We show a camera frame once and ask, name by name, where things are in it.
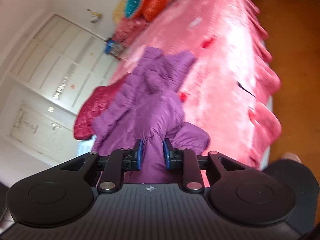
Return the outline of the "pink plush bed blanket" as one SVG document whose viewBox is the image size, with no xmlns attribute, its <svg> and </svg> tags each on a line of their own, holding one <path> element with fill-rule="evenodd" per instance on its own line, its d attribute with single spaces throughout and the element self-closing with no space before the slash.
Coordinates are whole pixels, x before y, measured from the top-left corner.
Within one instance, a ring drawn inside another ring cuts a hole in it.
<svg viewBox="0 0 320 240">
<path fill-rule="evenodd" d="M 112 80 L 132 72 L 146 47 L 190 51 L 197 60 L 180 89 L 187 122 L 210 135 L 210 151 L 260 169 L 281 125 L 267 107 L 280 79 L 258 13 L 251 0 L 174 0 L 129 46 Z"/>
</svg>

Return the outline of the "white sliding wardrobe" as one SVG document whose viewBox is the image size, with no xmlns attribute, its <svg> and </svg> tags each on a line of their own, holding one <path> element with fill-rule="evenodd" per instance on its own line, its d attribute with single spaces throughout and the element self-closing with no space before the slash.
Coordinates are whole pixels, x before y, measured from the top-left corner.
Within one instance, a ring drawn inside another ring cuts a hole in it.
<svg viewBox="0 0 320 240">
<path fill-rule="evenodd" d="M 77 114 L 98 86 L 108 86 L 118 59 L 101 38 L 54 15 L 14 61 L 10 75 L 25 87 Z"/>
</svg>

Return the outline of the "purple down jacket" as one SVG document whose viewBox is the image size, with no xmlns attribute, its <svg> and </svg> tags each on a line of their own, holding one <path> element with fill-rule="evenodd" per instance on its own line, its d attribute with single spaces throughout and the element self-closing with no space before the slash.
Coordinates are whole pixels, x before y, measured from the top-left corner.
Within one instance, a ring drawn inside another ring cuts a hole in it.
<svg viewBox="0 0 320 240">
<path fill-rule="evenodd" d="M 163 140 L 175 148 L 188 148 L 201 155 L 210 136 L 186 122 L 178 90 L 189 73 L 195 56 L 185 50 L 165 55 L 158 48 L 146 48 L 134 71 L 126 77 L 108 108 L 94 118 L 97 136 L 93 151 L 110 155 L 120 148 L 143 142 L 142 166 L 125 172 L 126 183 L 178 183 L 182 176 L 165 166 Z"/>
</svg>

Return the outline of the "white panelled door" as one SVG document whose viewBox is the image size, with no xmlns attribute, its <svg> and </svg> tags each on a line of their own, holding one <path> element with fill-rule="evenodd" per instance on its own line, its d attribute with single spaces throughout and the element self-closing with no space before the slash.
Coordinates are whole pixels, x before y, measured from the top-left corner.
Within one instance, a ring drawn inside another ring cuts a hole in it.
<svg viewBox="0 0 320 240">
<path fill-rule="evenodd" d="M 57 121 L 21 103 L 8 137 L 57 163 L 76 157 L 73 132 Z"/>
</svg>

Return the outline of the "wall hook with hanging items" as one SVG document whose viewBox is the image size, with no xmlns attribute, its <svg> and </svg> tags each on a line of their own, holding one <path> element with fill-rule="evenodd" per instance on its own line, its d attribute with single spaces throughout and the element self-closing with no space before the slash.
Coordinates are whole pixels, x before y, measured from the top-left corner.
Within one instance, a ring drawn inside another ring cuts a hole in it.
<svg viewBox="0 0 320 240">
<path fill-rule="evenodd" d="M 98 13 L 98 12 L 95 12 L 95 11 L 92 11 L 91 9 L 86 9 L 89 13 L 90 13 L 90 22 L 95 24 L 95 23 L 98 23 L 101 18 L 103 17 L 102 14 Z"/>
</svg>

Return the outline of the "pink red folded quilt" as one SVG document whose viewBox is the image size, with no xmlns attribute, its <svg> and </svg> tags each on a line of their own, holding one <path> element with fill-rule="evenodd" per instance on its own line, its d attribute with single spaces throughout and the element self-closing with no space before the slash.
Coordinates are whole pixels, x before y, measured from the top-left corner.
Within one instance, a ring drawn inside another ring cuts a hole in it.
<svg viewBox="0 0 320 240">
<path fill-rule="evenodd" d="M 133 41 L 148 26 L 144 18 L 126 18 L 123 17 L 116 27 L 112 40 L 122 44 L 125 48 L 129 47 Z"/>
</svg>

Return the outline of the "light blue garment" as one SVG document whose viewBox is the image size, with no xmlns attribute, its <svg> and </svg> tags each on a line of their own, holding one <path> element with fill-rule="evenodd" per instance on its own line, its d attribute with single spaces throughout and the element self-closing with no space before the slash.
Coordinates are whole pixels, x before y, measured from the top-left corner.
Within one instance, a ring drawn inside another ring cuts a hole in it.
<svg viewBox="0 0 320 240">
<path fill-rule="evenodd" d="M 97 136 L 94 134 L 91 139 L 79 141 L 76 156 L 78 157 L 91 152 L 96 138 Z"/>
</svg>

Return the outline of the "yellow bed headboard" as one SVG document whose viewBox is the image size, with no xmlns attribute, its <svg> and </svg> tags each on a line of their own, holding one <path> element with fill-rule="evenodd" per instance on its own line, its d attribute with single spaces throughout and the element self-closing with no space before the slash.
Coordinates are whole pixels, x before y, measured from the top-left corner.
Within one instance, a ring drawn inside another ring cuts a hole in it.
<svg viewBox="0 0 320 240">
<path fill-rule="evenodd" d="M 117 25 L 121 21 L 121 19 L 124 17 L 126 3 L 127 3 L 127 0 L 120 0 L 116 8 L 114 9 L 112 14 L 112 19 L 115 25 Z"/>
</svg>

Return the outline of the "blue box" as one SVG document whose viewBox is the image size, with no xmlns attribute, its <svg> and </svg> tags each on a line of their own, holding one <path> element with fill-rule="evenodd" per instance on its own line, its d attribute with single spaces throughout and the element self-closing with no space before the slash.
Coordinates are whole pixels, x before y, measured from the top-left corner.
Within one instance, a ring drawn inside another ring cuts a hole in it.
<svg viewBox="0 0 320 240">
<path fill-rule="evenodd" d="M 112 38 L 109 38 L 106 41 L 106 46 L 104 49 L 105 54 L 111 54 L 114 57 L 120 57 L 124 47 L 121 43 L 113 40 Z"/>
</svg>

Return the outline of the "crimson red down jacket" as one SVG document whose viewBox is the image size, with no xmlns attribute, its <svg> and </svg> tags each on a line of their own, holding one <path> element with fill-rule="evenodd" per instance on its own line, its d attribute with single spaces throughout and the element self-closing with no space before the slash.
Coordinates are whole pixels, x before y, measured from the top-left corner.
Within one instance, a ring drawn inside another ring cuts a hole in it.
<svg viewBox="0 0 320 240">
<path fill-rule="evenodd" d="M 109 86 L 98 86 L 81 106 L 73 126 L 73 134 L 76 140 L 89 140 L 95 134 L 93 120 L 106 110 L 114 100 L 121 85 L 129 73 Z"/>
</svg>

